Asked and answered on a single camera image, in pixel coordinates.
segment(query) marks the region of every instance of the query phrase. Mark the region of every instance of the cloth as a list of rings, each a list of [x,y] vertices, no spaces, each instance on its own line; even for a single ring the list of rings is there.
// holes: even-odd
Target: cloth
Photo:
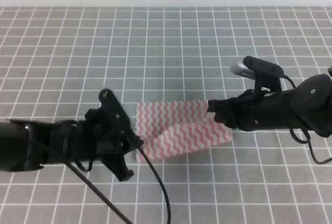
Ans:
[[[207,101],[138,103],[136,134],[149,159],[206,149],[232,140],[232,131],[214,121]],[[137,159],[143,161],[138,152]]]

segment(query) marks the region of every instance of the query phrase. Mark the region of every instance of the grid mat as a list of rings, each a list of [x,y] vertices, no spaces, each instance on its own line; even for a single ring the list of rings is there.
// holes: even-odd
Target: grid mat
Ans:
[[[225,99],[252,88],[237,57],[283,66],[298,85],[332,66],[332,7],[0,7],[0,116],[83,117],[115,91],[141,101]],[[288,82],[284,88],[290,88]],[[312,134],[319,159],[332,139]],[[129,156],[126,183],[101,164],[87,176],[135,224],[165,224],[160,186]],[[175,224],[332,222],[332,168],[286,131],[234,131],[234,142],[155,161]],[[122,223],[62,165],[0,173],[0,223]]]

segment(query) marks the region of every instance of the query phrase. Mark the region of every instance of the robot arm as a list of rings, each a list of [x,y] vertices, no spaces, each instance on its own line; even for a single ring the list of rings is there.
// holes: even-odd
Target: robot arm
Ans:
[[[90,109],[83,121],[0,123],[0,171],[33,171],[42,169],[42,164],[61,162],[29,140],[75,162],[82,171],[91,170],[92,162],[100,160],[119,181],[128,180],[133,171],[127,168],[124,155],[141,147],[143,141],[134,134],[111,90],[101,91],[99,100],[101,107]],[[81,164],[84,161],[89,161],[87,169]]]
[[[295,85],[276,64],[245,57],[231,70],[255,79],[255,89],[238,97],[209,101],[207,110],[216,113],[215,121],[243,131],[289,129],[295,141],[309,145],[316,163],[332,161],[332,158],[322,162],[316,159],[308,133],[311,130],[321,137],[332,134],[332,80],[328,75],[312,76],[298,87],[282,91],[282,78],[289,80],[293,87]],[[301,129],[307,140],[296,137],[293,129]]]

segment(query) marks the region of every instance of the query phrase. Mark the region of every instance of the black cable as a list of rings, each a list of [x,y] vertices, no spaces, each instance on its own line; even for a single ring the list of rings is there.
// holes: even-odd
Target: black cable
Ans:
[[[47,146],[35,142],[35,141],[27,141],[29,144],[32,144],[34,146],[37,146],[41,149],[43,149],[44,151],[46,151],[47,153],[51,154],[52,156],[56,157],[58,160],[60,160],[61,162],[63,162],[69,169],[72,170],[72,172],[74,172],[83,182],[85,182],[85,184],[96,194],[98,195],[98,197],[104,202],[106,203],[106,205],[112,209],[114,211],[115,214],[117,214],[121,220],[123,220],[126,224],[133,224],[123,213],[120,212],[120,210],[117,209],[116,206],[114,206],[112,204],[112,202],[110,202],[110,200],[103,195],[102,192],[99,191],[99,189],[97,189],[95,187],[95,185],[92,184],[92,182],[90,182],[85,176],[83,176],[83,174],[74,166],[72,166],[72,164],[70,163],[70,161],[68,159],[66,159],[65,157],[59,155],[58,153],[56,153],[55,151],[51,150],[50,148],[48,148]]]
[[[288,80],[289,83],[292,85],[292,87],[293,87],[294,89],[296,88],[296,86],[295,86],[294,82],[292,81],[292,79],[290,79],[287,75],[284,75],[283,78],[286,79],[286,80]],[[312,149],[312,145],[311,145],[311,137],[310,137],[310,134],[309,134],[308,130],[306,130],[306,129],[301,129],[301,130],[302,130],[303,134],[304,134],[304,135],[306,136],[306,138],[307,138],[306,141],[299,139],[299,138],[295,135],[293,129],[290,129],[289,132],[290,132],[291,137],[292,137],[296,142],[298,142],[298,143],[300,143],[300,144],[302,144],[302,145],[308,144],[308,146],[309,146],[309,151],[310,151],[310,154],[311,154],[311,157],[312,157],[313,161],[314,161],[316,164],[319,164],[319,165],[322,165],[322,164],[326,164],[326,163],[331,162],[331,161],[332,161],[332,158],[328,158],[328,159],[326,159],[326,160],[324,160],[324,161],[318,161],[318,160],[317,160],[317,158],[316,158],[316,156],[315,156],[315,153],[313,152],[313,149]]]
[[[152,172],[154,173],[158,183],[160,184],[160,187],[162,189],[162,192],[164,194],[165,197],[165,202],[166,202],[166,208],[167,208],[167,224],[171,224],[171,218],[172,218],[172,214],[171,214],[171,204],[170,204],[170,199],[168,198],[168,194],[165,188],[165,185],[162,183],[162,180],[160,179],[158,172],[156,171],[156,169],[154,168],[154,166],[151,164],[150,160],[148,159],[148,157],[145,155],[145,152],[141,149],[141,147],[139,145],[137,145],[137,143],[134,141],[137,149],[140,151],[140,153],[142,154],[142,156],[144,157],[145,161],[147,162],[147,164],[150,166]]]
[[[289,83],[292,85],[292,87],[294,89],[296,88],[296,86],[295,86],[294,82],[292,81],[292,79],[290,79],[287,75],[284,75],[283,78],[286,79],[286,80],[288,80]]]

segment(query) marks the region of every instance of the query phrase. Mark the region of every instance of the white grid line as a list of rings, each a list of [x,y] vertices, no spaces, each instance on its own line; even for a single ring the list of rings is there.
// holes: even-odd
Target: white grid line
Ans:
[[[21,94],[21,92],[22,92],[23,84],[24,84],[24,81],[25,81],[25,79],[26,79],[26,76],[27,76],[28,72],[29,72],[29,68],[28,68],[27,71],[26,71],[25,78],[24,78],[23,83],[22,83],[22,85],[21,85],[20,91],[19,91],[19,93],[18,93],[18,96],[17,96],[16,102],[15,102],[15,104],[14,104],[14,106],[13,106],[12,111],[14,111],[14,109],[15,109],[15,105],[17,104],[17,100],[18,100],[18,98],[19,98],[19,96],[20,96],[20,94]],[[34,114],[35,114],[35,112],[36,112],[37,102],[39,101],[39,97],[40,97],[41,93],[42,93],[42,91],[40,91],[39,94],[38,94],[38,98],[37,98],[37,100],[36,100],[36,105],[35,105],[35,107],[34,107],[34,109],[33,109],[32,116],[34,116]],[[30,200],[29,200],[29,206],[27,207],[27,211],[26,211],[26,215],[25,215],[25,219],[24,219],[24,224],[26,224],[27,219],[28,219],[28,217],[29,217],[29,212],[30,212],[30,208],[31,208],[32,199],[33,199],[33,197],[34,197],[34,193],[35,193],[35,190],[36,190],[36,184],[37,184],[37,182],[38,182],[38,178],[39,178],[39,172],[40,172],[40,170],[38,170],[37,175],[36,175],[35,183],[34,183],[34,186],[33,186],[33,189],[32,189],[32,193],[31,193],[31,197],[30,197]]]
[[[111,43],[112,43],[112,38],[113,38],[113,31],[112,31],[112,33],[111,33],[111,35],[110,35],[110,41],[109,41],[109,49],[108,49],[108,57],[107,57],[107,64],[106,64],[106,67],[108,67],[108,64],[109,64],[109,57],[110,57],[110,48],[111,48]],[[105,87],[105,83],[106,83],[106,75],[107,75],[107,69],[105,70],[105,77],[104,77],[104,83],[103,83],[103,87]],[[112,175],[112,184],[111,184],[111,186],[110,186],[110,193],[109,193],[109,200],[110,201],[112,201],[112,195],[113,195],[113,188],[114,188],[114,175]],[[107,209],[107,218],[106,218],[106,221],[107,221],[107,223],[106,224],[108,224],[108,223],[110,223],[110,209],[108,208]]]
[[[234,30],[233,29],[232,29],[232,33],[233,33],[234,43],[236,43],[236,39],[235,39],[235,35],[234,35]],[[232,142],[232,146],[233,146],[234,160],[235,160],[236,169],[237,169],[237,176],[238,176],[238,182],[239,182],[240,197],[241,197],[241,202],[242,202],[244,224],[247,224],[247,217],[246,217],[246,212],[245,212],[245,207],[244,207],[243,192],[242,192],[242,187],[241,187],[239,167],[238,167],[237,155],[235,153],[234,142]]]
[[[7,188],[7,191],[6,191],[6,194],[5,194],[5,197],[4,197],[3,204],[5,204],[6,201],[7,201],[7,197],[8,197],[9,191],[10,191],[10,186],[11,186],[11,182],[12,182],[12,180],[13,180],[14,174],[15,174],[15,173],[13,173],[13,174],[11,175],[10,182],[9,182],[9,186],[8,186],[8,188]],[[1,215],[2,215],[2,213],[3,213],[3,210],[4,210],[4,206],[2,206],[1,209],[0,209],[0,218],[1,218]]]
[[[280,147],[282,147],[282,146],[281,146],[281,141],[280,141],[279,134],[277,133],[276,135],[277,135],[277,137],[278,137],[279,145],[280,145]],[[285,159],[285,154],[284,154],[283,150],[281,150],[281,154],[282,154],[282,157],[283,157],[283,161],[284,161],[284,163],[285,163],[285,165],[286,165],[286,172],[287,172],[287,176],[288,176],[289,182],[292,182],[292,180],[291,180],[291,176],[289,175],[289,171],[288,171],[288,167],[287,167],[287,163],[286,163],[286,159]],[[294,198],[294,202],[295,202],[295,207],[296,207],[296,212],[297,212],[297,215],[298,215],[298,218],[299,218],[300,224],[302,224],[302,219],[301,219],[300,211],[299,211],[299,208],[298,208],[298,205],[297,205],[297,200],[296,200],[296,197],[295,197],[294,189],[293,189],[292,186],[291,186],[290,188],[291,188],[291,190],[292,190],[292,194],[293,194],[293,198]]]
[[[163,24],[164,24],[164,30],[163,30],[163,49],[162,49],[162,64],[163,64],[163,71],[162,71],[162,101],[165,101],[165,8],[164,8],[164,12],[163,12],[163,16],[164,16],[164,20],[163,20]],[[165,160],[162,159],[162,168],[161,168],[161,172],[162,172],[162,176],[161,179],[164,182],[165,181],[165,170],[164,170],[164,164],[165,164]],[[161,209],[161,224],[164,224],[164,216],[165,216],[165,207],[164,207],[164,196],[163,196],[163,192],[161,192],[161,199],[162,199],[162,209]]]
[[[78,30],[77,30],[77,33],[76,33],[76,37],[75,37],[75,40],[74,40],[74,44],[75,44],[75,42],[76,42],[77,34],[78,34]],[[70,56],[70,58],[69,58],[69,64],[70,64],[71,59],[72,59],[72,57],[73,57],[73,51],[74,51],[74,49],[72,50],[71,56]],[[57,103],[57,106],[56,106],[56,110],[55,110],[55,112],[54,112],[54,117],[53,117],[52,122],[54,122],[54,120],[55,120],[55,118],[56,118],[56,114],[57,114],[57,111],[58,111],[58,108],[59,108],[59,105],[60,105],[59,103],[60,103],[61,95],[62,95],[62,92],[63,92],[63,88],[64,88],[64,84],[65,84],[65,79],[66,79],[67,74],[68,74],[68,70],[69,70],[69,67],[68,67],[67,70],[66,70],[66,74],[65,74],[65,76],[64,76],[64,80],[63,80],[63,82],[62,82],[62,87],[61,87],[61,91],[60,91],[60,96],[59,96],[59,100],[58,100],[58,103]],[[66,170],[66,167],[65,167],[64,165],[61,165],[61,166],[63,166],[63,171],[62,171],[62,176],[61,176],[61,181],[60,181],[61,183],[60,183],[60,186],[59,186],[59,191],[58,191],[57,200],[56,200],[56,206],[55,206],[55,208],[54,208],[54,212],[53,212],[53,217],[52,217],[52,222],[51,222],[51,224],[54,224],[54,220],[55,220],[55,218],[56,218],[57,206],[58,206],[58,203],[59,203],[59,198],[60,198],[60,193],[61,193],[61,187],[62,187],[63,177],[64,177],[65,170]]]
[[[244,11],[244,12],[245,12],[245,16],[247,18],[248,24],[249,24],[247,12],[246,11]],[[249,31],[250,31],[251,40],[252,40],[252,42],[254,44],[254,39],[253,39],[252,32],[251,32],[250,29],[249,29]],[[257,57],[257,50],[256,50],[256,46],[255,45],[254,45],[254,49],[255,49],[255,55]],[[244,83],[244,79],[243,78],[242,78],[242,81],[243,81],[243,87],[245,88],[245,83]],[[254,132],[254,139],[255,139],[255,144],[256,144],[256,149],[257,149],[259,164],[261,165],[260,169],[261,169],[262,176],[263,176],[263,181],[264,181],[264,184],[265,184],[264,187],[265,187],[266,196],[267,196],[267,200],[268,200],[268,204],[269,204],[269,211],[270,211],[270,215],[271,215],[271,221],[272,221],[272,224],[274,224],[274,216],[273,216],[272,207],[271,207],[271,200],[270,200],[269,190],[268,190],[268,187],[266,185],[264,170],[263,170],[263,166],[262,166],[262,162],[261,162],[261,158],[260,158],[260,153],[259,153],[259,149],[258,149],[257,138],[256,138],[256,133],[255,132]]]
[[[147,25],[146,25],[146,37],[148,35],[148,22],[147,22]],[[145,65],[146,65],[146,47],[145,47],[145,56],[144,56],[144,75],[143,75],[143,93],[142,93],[142,102],[144,102],[144,87],[145,87],[145,71],[146,71],[146,68],[145,68]],[[134,224],[137,223],[137,203],[138,203],[138,200],[139,200],[139,178],[140,178],[140,161],[138,162],[137,164],[137,186],[136,186],[136,199],[135,199],[135,219],[134,219]]]
[[[95,28],[94,29],[94,35],[93,35],[93,39],[92,39],[92,43],[94,43],[94,38],[95,38],[95,33],[96,33],[97,29]],[[91,50],[90,50],[90,55],[89,55],[89,58],[88,58],[88,66],[90,64],[90,58],[91,58],[91,54],[92,54],[92,47],[91,47]],[[85,72],[85,77],[84,77],[84,80],[83,80],[83,87],[85,86],[85,82],[86,82],[86,78],[87,78],[87,75],[88,75],[88,69],[86,69],[86,72]],[[80,102],[82,101],[82,95],[83,95],[83,90],[80,94],[80,98],[79,98],[79,103],[78,103],[78,106],[77,106],[77,112],[76,112],[76,115],[78,116],[78,112],[79,112],[79,107],[80,107]],[[79,215],[79,221],[78,223],[81,224],[82,223],[82,218],[83,218],[83,211],[84,211],[84,203],[85,203],[85,199],[86,199],[86,195],[87,195],[87,189],[88,189],[88,185],[85,185],[84,186],[84,193],[83,193],[83,199],[82,199],[82,208],[81,208],[81,211],[80,211],[80,215]]]
[[[182,77],[183,77],[183,100],[186,100],[185,93],[185,79],[184,79],[184,59],[183,59],[183,37],[182,37],[182,21],[180,21],[180,36],[181,36],[181,62],[182,62]],[[189,209],[189,224],[191,224],[191,207],[190,207],[190,180],[189,180],[189,156],[186,154],[186,165],[187,165],[187,189],[188,189],[188,209]]]

